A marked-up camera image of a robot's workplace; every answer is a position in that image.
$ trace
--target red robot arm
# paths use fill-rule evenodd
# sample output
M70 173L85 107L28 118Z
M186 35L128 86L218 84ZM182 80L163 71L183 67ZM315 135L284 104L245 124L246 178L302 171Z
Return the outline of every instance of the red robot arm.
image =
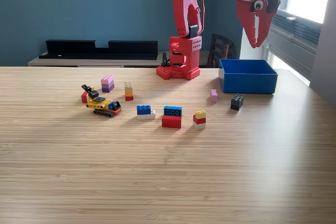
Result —
M170 38L170 66L158 67L156 73L164 79L173 77L191 80L200 74L204 0L202 19L197 0L173 0L173 4L178 37ZM260 47L265 41L279 5L280 0L237 0L238 18L253 48ZM258 36L256 16L259 17Z

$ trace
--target purple lego brick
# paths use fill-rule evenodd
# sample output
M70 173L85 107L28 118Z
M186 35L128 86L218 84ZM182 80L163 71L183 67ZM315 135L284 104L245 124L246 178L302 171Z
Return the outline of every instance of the purple lego brick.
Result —
M101 79L101 84L110 84L114 80L112 74L107 74Z
M112 91L112 89L114 88L114 84L112 85L112 87L110 89L101 89L101 91L103 93L110 93Z
M217 91L215 89L211 89L210 99L211 99L211 102L213 103L217 102L218 96L217 96Z
M101 87L103 89L110 89L112 86L114 86L114 81L112 81L110 84L102 84Z

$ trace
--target googly eye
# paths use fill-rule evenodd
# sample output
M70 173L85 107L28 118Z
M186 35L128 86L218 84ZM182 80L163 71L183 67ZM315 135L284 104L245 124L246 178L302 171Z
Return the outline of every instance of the googly eye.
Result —
M255 10L261 10L263 8L263 6L264 6L264 3L261 0L257 0L257 1L254 2Z

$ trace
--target wooden chair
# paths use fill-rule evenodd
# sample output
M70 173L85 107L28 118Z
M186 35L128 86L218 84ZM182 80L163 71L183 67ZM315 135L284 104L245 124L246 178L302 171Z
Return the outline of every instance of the wooden chair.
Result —
M213 34L211 40L211 47L208 57L207 68L219 68L219 60L227 59L233 42L221 35Z

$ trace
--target black rack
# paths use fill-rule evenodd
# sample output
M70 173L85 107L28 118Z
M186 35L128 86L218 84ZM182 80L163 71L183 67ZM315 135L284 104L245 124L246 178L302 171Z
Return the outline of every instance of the black rack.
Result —
M40 59L156 60L157 41L109 41L97 48L95 40L47 40L48 53Z

